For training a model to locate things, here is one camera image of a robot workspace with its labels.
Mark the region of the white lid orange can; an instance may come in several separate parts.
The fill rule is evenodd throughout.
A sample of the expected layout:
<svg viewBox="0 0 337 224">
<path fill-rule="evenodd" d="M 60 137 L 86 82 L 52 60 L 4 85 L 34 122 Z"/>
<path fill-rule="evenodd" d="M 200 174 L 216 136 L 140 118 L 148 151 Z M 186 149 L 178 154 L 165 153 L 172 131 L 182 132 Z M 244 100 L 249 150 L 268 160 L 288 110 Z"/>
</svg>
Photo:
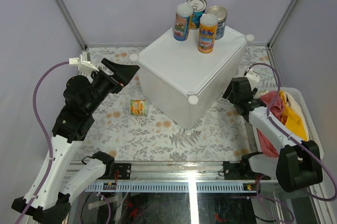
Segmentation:
<svg viewBox="0 0 337 224">
<path fill-rule="evenodd" d="M 188 3 L 181 3 L 177 6 L 173 26 L 173 36 L 176 40 L 185 41 L 188 38 L 192 15 L 193 8 Z"/>
</svg>

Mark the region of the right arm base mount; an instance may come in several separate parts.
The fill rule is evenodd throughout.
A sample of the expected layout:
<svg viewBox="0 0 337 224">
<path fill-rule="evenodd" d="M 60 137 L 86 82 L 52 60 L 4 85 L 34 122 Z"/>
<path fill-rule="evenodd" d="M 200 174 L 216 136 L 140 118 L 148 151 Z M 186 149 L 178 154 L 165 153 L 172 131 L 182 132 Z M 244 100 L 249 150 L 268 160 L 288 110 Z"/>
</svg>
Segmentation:
<svg viewBox="0 0 337 224">
<path fill-rule="evenodd" d="M 258 173 L 252 171 L 249 158 L 262 154 L 261 152 L 253 152 L 241 156 L 240 161 L 223 161 L 223 168 L 218 172 L 225 180 L 255 180 Z"/>
</svg>

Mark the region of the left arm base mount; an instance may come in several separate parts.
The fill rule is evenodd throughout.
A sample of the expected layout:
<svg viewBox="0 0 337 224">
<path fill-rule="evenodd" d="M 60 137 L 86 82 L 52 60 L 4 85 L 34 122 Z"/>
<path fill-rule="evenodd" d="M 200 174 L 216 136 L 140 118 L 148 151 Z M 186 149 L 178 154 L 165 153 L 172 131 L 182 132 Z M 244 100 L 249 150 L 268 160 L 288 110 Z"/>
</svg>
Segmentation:
<svg viewBox="0 0 337 224">
<path fill-rule="evenodd" d="M 130 163 L 116 163 L 110 175 L 99 177 L 100 180 L 129 180 L 131 177 Z"/>
</svg>

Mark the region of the blue soup can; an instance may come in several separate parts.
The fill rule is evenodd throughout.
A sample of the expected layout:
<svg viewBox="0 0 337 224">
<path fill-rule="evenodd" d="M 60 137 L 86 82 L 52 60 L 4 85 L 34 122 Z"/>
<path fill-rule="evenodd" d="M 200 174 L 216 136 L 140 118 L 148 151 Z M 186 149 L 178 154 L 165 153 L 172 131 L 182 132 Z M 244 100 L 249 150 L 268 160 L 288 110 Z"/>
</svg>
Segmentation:
<svg viewBox="0 0 337 224">
<path fill-rule="evenodd" d="M 200 27 L 200 18 L 206 11 L 207 2 L 206 0 L 187 0 L 186 2 L 193 8 L 191 29 L 196 30 Z"/>
<path fill-rule="evenodd" d="M 224 36 L 227 10 L 223 6 L 211 6 L 207 11 L 208 14 L 213 14 L 217 17 L 217 29 L 215 39 L 219 40 Z"/>
</svg>

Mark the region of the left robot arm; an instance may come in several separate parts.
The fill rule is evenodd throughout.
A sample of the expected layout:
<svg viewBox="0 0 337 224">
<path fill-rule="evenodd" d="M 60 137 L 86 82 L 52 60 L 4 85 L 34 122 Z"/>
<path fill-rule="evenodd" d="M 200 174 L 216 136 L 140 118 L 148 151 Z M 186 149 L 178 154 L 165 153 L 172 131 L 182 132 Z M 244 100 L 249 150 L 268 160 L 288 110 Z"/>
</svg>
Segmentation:
<svg viewBox="0 0 337 224">
<path fill-rule="evenodd" d="M 111 72 L 106 74 L 91 62 L 69 59 L 68 65 L 78 66 L 83 75 L 70 78 L 63 93 L 65 105 L 52 129 L 46 135 L 48 153 L 30 190 L 14 199 L 12 209 L 19 212 L 17 223 L 31 216 L 38 223 L 62 223 L 73 201 L 96 179 L 117 175 L 114 157 L 98 151 L 89 162 L 66 183 L 65 173 L 75 152 L 82 146 L 94 123 L 93 113 L 109 94 L 118 94 L 138 72 L 138 65 L 123 65 L 102 59 Z"/>
</svg>

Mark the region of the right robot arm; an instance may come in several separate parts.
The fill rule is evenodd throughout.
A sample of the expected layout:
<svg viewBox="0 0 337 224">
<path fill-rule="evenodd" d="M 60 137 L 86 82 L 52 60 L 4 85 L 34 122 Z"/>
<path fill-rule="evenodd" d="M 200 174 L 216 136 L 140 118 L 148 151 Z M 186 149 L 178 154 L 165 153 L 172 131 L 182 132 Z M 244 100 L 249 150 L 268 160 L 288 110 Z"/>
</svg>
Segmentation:
<svg viewBox="0 0 337 224">
<path fill-rule="evenodd" d="M 234 105 L 237 113 L 256 131 L 261 131 L 275 147 L 277 157 L 270 157 L 261 150 L 243 155 L 238 164 L 225 162 L 226 175 L 252 179 L 264 174 L 276 179 L 286 192 L 303 189 L 323 180 L 319 146 L 312 140 L 303 141 L 287 129 L 267 105 L 254 98 L 257 88 L 252 89 L 246 77 L 235 77 L 227 87 L 223 98 Z"/>
</svg>

